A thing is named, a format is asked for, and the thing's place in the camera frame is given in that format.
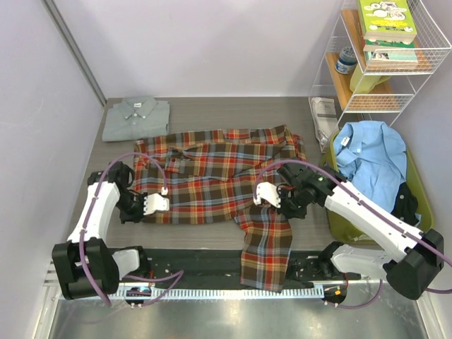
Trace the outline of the red brown plaid shirt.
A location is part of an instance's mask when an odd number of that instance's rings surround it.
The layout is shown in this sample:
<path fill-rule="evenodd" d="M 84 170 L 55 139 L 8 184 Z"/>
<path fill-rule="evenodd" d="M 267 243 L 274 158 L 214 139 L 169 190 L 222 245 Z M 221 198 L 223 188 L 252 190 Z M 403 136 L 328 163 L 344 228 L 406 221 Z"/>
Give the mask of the red brown plaid shirt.
<path fill-rule="evenodd" d="M 200 225 L 233 220 L 244 231 L 241 284 L 280 292 L 292 244 L 289 221 L 253 200 L 261 170 L 280 160 L 305 160 L 304 141 L 286 125 L 267 129 L 186 131 L 135 142 L 138 193 L 166 184 L 169 210 L 146 223 Z"/>

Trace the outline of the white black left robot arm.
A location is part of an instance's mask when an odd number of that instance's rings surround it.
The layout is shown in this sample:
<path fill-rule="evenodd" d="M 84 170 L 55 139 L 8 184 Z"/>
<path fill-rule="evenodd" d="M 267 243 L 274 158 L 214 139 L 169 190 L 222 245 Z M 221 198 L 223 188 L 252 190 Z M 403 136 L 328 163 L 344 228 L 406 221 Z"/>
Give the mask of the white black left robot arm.
<path fill-rule="evenodd" d="M 126 275 L 136 282 L 150 276 L 150 264 L 142 246 L 111 251 L 105 237 L 112 213 L 119 210 L 122 224 L 144 218 L 145 194 L 130 189 L 134 171 L 123 162 L 112 165 L 102 177 L 88 177 L 88 195 L 76 228 L 66 242 L 54 245 L 52 260 L 65 299 L 114 294 Z"/>

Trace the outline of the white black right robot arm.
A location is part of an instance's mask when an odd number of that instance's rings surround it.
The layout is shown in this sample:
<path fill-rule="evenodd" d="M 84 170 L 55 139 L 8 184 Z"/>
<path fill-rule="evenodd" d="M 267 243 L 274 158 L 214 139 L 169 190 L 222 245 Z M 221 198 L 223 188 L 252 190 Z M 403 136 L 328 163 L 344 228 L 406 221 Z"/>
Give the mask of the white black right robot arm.
<path fill-rule="evenodd" d="M 369 236 L 379 249 L 332 244 L 319 261 L 322 276 L 334 279 L 356 273 L 386 281 L 400 295 L 419 299 L 451 260 L 444 254 L 444 238 L 436 230 L 426 232 L 396 218 L 370 201 L 341 173 L 324 167 L 285 160 L 278 174 L 289 189 L 277 189 L 280 211 L 302 218 L 315 203 L 341 216 Z"/>

